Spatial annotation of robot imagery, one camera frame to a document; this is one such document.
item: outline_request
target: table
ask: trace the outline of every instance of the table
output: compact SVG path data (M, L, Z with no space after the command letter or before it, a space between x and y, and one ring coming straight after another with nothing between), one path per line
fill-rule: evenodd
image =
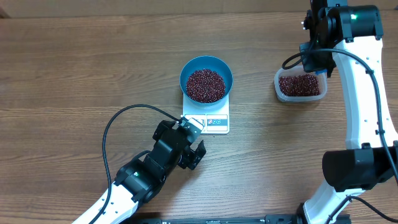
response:
M383 72L398 126L398 13L382 11ZM106 190L103 129L120 108L146 103L178 116L182 67L199 55L232 69L231 131L200 136L207 154L175 169L139 210L161 218L294 213L323 180L322 155L345 148L338 72L317 103L277 101L274 75L308 41L304 12L0 20L0 223L70 223ZM111 175L152 149L157 124L129 111L108 135ZM398 217L393 179L363 198ZM355 223L383 223L359 202Z

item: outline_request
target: wooden table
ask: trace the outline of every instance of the wooden table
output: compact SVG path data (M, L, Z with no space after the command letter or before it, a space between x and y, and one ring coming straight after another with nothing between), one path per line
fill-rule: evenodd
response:
M162 218L294 213L323 180L322 155L344 149L338 72L318 103L277 101L274 75L308 40L304 12L0 20L0 223L70 223L106 190L103 129L120 108L146 103L178 116L178 76L214 55L232 69L231 132L200 136L207 154L175 169L139 213ZM382 11L383 72L398 126L398 13ZM147 109L122 115L108 135L111 174L152 149ZM398 217L393 179L363 194ZM383 223L359 202L356 223Z

